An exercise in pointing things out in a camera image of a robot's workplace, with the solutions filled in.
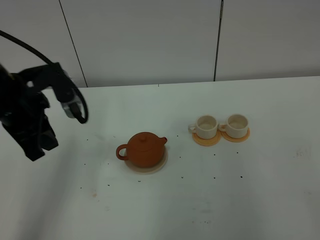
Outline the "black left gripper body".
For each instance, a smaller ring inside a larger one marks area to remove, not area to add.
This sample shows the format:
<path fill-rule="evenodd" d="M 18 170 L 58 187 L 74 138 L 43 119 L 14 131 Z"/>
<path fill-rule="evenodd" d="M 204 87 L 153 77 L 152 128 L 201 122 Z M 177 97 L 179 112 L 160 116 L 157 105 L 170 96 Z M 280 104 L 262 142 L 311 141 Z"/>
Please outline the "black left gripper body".
<path fill-rule="evenodd" d="M 0 122 L 31 161 L 59 146 L 45 109 L 50 107 L 42 92 L 28 93 L 18 73 L 0 67 Z"/>

